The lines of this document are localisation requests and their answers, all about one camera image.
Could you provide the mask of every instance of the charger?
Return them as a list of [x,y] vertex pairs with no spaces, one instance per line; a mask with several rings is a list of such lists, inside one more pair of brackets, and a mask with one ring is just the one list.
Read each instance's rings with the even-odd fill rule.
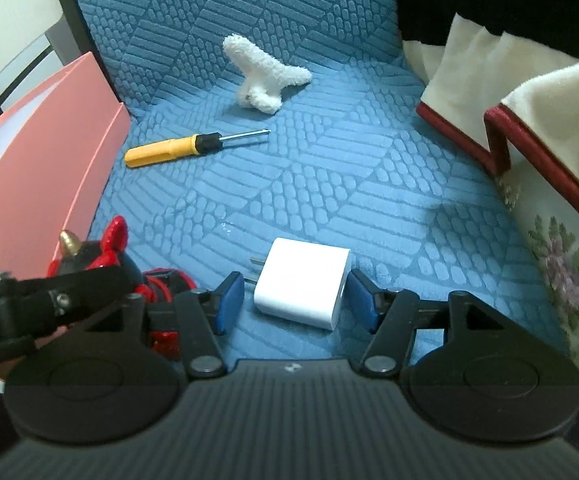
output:
[[254,304],[271,316],[333,330],[350,264],[349,249],[276,238]]

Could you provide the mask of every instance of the embroidered flower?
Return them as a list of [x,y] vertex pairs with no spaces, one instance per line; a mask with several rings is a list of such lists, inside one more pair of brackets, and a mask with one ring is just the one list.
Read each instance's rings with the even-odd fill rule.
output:
[[552,217],[543,234],[543,220],[536,217],[532,251],[539,261],[543,275],[553,295],[553,303],[567,318],[572,330],[579,325],[579,247],[572,251],[576,237]]

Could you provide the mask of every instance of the pink folder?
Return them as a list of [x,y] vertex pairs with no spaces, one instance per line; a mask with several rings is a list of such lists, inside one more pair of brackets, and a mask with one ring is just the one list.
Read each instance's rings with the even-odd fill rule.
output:
[[45,276],[61,229],[87,237],[129,129],[92,54],[0,117],[0,270]]

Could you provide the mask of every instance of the white fuzzy object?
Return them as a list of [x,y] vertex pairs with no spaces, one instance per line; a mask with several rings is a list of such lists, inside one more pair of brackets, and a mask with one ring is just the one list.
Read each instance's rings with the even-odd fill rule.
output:
[[238,104],[243,108],[275,114],[282,105],[282,89],[312,80],[308,69],[284,65],[243,36],[233,34],[225,38],[223,50],[246,77],[236,92]]

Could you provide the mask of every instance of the screwdriver shaft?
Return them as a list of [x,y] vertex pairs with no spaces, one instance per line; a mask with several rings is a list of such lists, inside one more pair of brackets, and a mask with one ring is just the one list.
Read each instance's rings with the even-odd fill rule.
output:
[[247,137],[257,137],[261,135],[267,135],[270,130],[256,130],[255,132],[245,132],[244,134],[234,134],[225,137],[220,137],[221,142],[226,140],[236,140],[236,139],[246,139]]

